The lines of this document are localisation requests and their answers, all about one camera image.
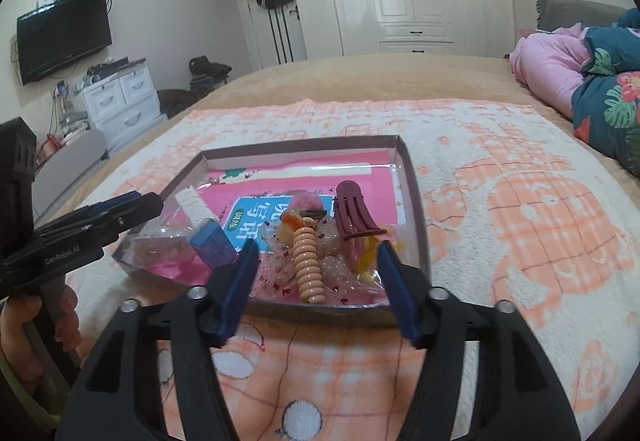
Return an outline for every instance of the blue gripper pad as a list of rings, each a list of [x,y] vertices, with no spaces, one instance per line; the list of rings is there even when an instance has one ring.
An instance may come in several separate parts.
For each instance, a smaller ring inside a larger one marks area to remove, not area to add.
[[[389,241],[378,246],[378,273],[398,329],[415,347],[424,334],[418,323],[418,307],[424,305],[429,283],[418,268],[400,262]]]

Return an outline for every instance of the pink fluffy ball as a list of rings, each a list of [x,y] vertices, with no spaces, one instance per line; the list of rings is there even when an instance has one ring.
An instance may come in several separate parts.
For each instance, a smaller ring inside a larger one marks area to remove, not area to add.
[[[316,194],[303,190],[293,194],[287,210],[324,210],[324,205]]]

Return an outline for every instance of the drawer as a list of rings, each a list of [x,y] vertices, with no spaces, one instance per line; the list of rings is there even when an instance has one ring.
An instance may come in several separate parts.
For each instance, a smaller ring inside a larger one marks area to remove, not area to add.
[[[128,106],[116,116],[105,119],[96,124],[107,138],[107,148],[121,140],[125,134],[135,133],[136,129],[160,116],[160,102],[158,95],[153,93],[144,100]]]
[[[135,103],[148,96],[150,92],[155,92],[154,84],[151,82],[151,74],[146,67],[122,76],[120,85],[127,103]]]
[[[127,106],[120,82],[117,80],[90,88],[85,91],[84,96],[87,110],[94,121],[117,114]]]
[[[454,54],[453,43],[451,42],[380,42],[381,53],[411,53],[430,55],[452,55]]]
[[[429,25],[381,25],[380,40],[441,40],[453,42],[449,35],[449,26]]]

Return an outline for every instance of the television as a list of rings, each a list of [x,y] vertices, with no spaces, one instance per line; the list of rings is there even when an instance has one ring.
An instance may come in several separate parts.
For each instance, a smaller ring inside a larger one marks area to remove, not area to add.
[[[107,0],[60,0],[17,21],[22,84],[36,82],[111,45]]]

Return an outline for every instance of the pink blanket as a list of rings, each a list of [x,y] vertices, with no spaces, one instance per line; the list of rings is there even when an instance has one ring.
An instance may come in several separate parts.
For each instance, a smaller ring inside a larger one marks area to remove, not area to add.
[[[510,56],[511,72],[540,100],[571,118],[571,97],[582,85],[580,72],[590,59],[581,24],[553,34],[534,33],[521,38]]]

